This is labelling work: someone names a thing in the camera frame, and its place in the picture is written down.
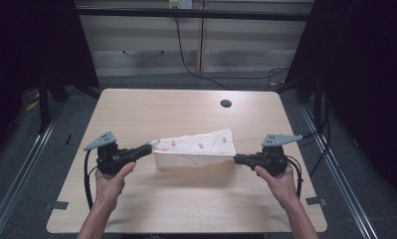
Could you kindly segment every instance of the table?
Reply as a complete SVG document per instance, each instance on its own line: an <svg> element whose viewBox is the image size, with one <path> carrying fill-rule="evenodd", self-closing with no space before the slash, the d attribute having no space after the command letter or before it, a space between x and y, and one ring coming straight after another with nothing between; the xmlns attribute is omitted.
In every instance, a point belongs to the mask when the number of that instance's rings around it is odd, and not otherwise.
<svg viewBox="0 0 397 239"><path fill-rule="evenodd" d="M221 101L232 105L223 108ZM140 146L155 138L206 133L230 128L238 153L260 151L268 132L293 134L279 95L265 92L104 90L88 125L58 201L66 210L52 212L52 233L79 232L89 208L84 192L83 148L107 130L119 148ZM302 167L301 201L316 231L326 222L298 145L285 153ZM96 163L97 150L90 156ZM153 154L141 158L111 214L106 232L114 233L265 233L291 231L288 217L267 183L247 166L232 161L203 168L158 170ZM95 198L95 178L91 178Z"/></svg>

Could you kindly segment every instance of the black round hole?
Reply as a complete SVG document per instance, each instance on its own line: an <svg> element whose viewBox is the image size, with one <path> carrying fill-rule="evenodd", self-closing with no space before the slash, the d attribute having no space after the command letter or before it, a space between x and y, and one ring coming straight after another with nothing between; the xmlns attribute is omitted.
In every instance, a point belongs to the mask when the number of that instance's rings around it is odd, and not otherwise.
<svg viewBox="0 0 397 239"><path fill-rule="evenodd" d="M229 100L223 100L220 102L220 105L222 105L222 107L224 108L229 108L232 106L232 102Z"/></svg>

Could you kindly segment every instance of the person's right hand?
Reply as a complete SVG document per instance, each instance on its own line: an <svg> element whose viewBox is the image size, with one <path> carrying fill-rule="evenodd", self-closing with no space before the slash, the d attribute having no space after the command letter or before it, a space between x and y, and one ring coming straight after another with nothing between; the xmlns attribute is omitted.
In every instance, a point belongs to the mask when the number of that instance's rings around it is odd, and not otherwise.
<svg viewBox="0 0 397 239"><path fill-rule="evenodd" d="M255 171L267 182L282 208L286 208L289 204L298 200L295 188L294 170L289 164L285 172L276 177L271 176L260 166L256 166Z"/></svg>

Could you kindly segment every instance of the person's left hand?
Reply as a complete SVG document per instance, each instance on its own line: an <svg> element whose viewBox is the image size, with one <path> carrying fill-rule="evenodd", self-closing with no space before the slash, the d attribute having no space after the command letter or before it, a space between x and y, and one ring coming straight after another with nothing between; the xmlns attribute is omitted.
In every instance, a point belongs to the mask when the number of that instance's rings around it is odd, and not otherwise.
<svg viewBox="0 0 397 239"><path fill-rule="evenodd" d="M135 166L135 162L130 162L125 165L115 176L102 174L99 170L97 170L97 194L95 204L101 204L101 206L108 207L110 211L113 211L117 205L117 198L124 188L124 178L133 171Z"/></svg>

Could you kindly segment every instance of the forearm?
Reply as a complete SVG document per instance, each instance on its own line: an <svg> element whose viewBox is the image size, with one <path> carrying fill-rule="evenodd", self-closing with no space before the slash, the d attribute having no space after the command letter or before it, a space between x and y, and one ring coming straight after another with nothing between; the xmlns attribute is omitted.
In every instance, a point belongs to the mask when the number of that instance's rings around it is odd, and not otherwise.
<svg viewBox="0 0 397 239"><path fill-rule="evenodd" d="M110 215L111 209L107 205L95 203L78 234L78 238L101 238Z"/></svg>
<svg viewBox="0 0 397 239"><path fill-rule="evenodd" d="M300 201L294 200L284 207L288 214L292 233L296 239L317 239L315 229L310 222Z"/></svg>

